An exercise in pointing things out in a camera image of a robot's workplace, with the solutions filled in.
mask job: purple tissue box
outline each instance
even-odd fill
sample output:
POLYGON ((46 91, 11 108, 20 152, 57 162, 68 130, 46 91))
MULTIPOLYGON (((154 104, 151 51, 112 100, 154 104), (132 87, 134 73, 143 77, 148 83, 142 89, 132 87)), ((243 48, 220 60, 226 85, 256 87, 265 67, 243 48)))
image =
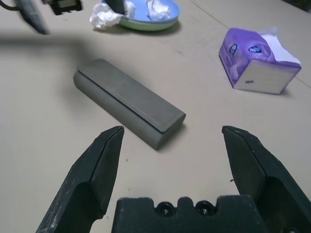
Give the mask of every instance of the purple tissue box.
POLYGON ((301 70, 276 35, 230 28, 219 57, 235 89, 281 93, 301 70))

